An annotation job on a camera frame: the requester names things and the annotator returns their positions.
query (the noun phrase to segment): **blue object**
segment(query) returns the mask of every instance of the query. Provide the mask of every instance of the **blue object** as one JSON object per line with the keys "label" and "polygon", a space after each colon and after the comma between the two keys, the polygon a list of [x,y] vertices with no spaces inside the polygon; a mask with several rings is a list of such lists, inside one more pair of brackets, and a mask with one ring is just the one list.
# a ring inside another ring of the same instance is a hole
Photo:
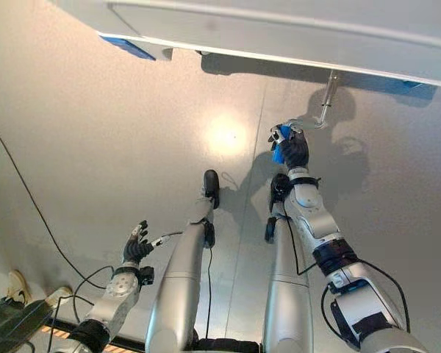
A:
{"label": "blue object", "polygon": [[149,59],[155,61],[155,58],[152,57],[149,53],[143,51],[138,46],[135,46],[131,42],[129,42],[126,39],[123,38],[114,38],[114,37],[107,37],[104,35],[100,35],[101,38],[106,40],[107,42],[110,42],[114,46],[118,46],[119,48],[127,51],[128,53],[135,55],[136,57],[140,57],[142,59]]}
{"label": "blue object", "polygon": [[[288,139],[289,134],[291,133],[291,128],[288,126],[285,126],[285,125],[281,125],[281,127],[279,127],[279,129],[281,130],[281,133],[284,136],[284,138]],[[281,153],[281,148],[279,147],[279,145],[276,145],[276,148],[274,149],[273,162],[278,163],[278,164],[284,163],[284,156]]]}

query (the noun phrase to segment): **black strap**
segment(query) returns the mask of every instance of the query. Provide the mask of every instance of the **black strap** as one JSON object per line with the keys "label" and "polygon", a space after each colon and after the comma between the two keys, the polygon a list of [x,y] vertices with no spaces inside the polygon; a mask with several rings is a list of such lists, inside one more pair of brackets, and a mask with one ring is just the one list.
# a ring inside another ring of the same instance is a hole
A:
{"label": "black strap", "polygon": [[314,185],[318,189],[318,182],[321,181],[322,178],[312,178],[310,176],[303,176],[301,178],[296,178],[294,180],[291,180],[291,185],[297,185],[297,184],[310,184]]}

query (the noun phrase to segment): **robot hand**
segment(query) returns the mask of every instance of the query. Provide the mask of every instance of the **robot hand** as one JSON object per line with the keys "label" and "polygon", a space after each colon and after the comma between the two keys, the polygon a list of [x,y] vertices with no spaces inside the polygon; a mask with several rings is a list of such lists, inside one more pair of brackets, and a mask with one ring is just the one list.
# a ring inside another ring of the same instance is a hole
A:
{"label": "robot hand", "polygon": [[277,163],[286,163],[289,170],[301,167],[306,168],[309,162],[309,147],[304,131],[288,125],[276,125],[271,129],[268,140],[272,142],[274,150],[273,160]]}
{"label": "robot hand", "polygon": [[118,334],[139,300],[141,288],[154,282],[154,269],[140,268],[140,261],[169,238],[163,236],[148,243],[143,240],[147,227],[147,222],[142,221],[134,228],[124,247],[123,263],[112,275],[104,295],[53,353],[100,353]]}

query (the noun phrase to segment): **sneaker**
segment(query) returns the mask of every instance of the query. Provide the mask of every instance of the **sneaker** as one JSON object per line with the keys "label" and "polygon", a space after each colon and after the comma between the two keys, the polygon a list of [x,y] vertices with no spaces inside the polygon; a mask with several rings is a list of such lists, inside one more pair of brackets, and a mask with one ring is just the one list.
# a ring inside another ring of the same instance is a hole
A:
{"label": "sneaker", "polygon": [[[74,293],[72,292],[72,290],[69,287],[60,287],[58,289],[56,289],[53,294],[51,294],[50,296],[48,296],[46,299],[44,299],[46,301],[46,303],[52,307],[53,309],[57,308],[57,305],[59,304],[59,298],[61,297],[67,297],[67,296],[72,296]],[[66,298],[66,299],[60,299],[60,304],[64,304],[66,302],[68,302],[70,298]]]}
{"label": "sneaker", "polygon": [[21,272],[18,270],[9,272],[8,281],[10,283],[7,288],[6,299],[12,299],[14,302],[20,302],[25,305],[28,304],[31,301],[31,294]]}

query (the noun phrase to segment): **shoe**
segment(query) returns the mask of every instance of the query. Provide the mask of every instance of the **shoe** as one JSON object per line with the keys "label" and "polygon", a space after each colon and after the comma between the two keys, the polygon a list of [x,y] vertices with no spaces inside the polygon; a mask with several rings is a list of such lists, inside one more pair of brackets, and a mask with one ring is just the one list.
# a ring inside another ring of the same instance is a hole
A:
{"label": "shoe", "polygon": [[219,207],[219,176],[212,169],[204,172],[204,195],[213,198],[214,210]]}
{"label": "shoe", "polygon": [[59,298],[65,298],[65,299],[60,299],[60,305],[65,304],[66,302],[68,302],[68,300],[70,298],[66,298],[67,296],[72,296],[74,294],[74,292],[72,292],[72,290],[69,287],[60,287],[58,289],[56,289],[53,294],[51,294],[50,296],[48,296],[46,299],[44,299],[46,301],[46,303],[52,307],[53,309],[57,308],[57,305],[59,304]]}
{"label": "shoe", "polygon": [[31,301],[31,294],[21,272],[18,270],[9,272],[8,281],[10,283],[7,288],[6,299],[12,299],[14,302],[20,302],[25,305],[28,304]]}

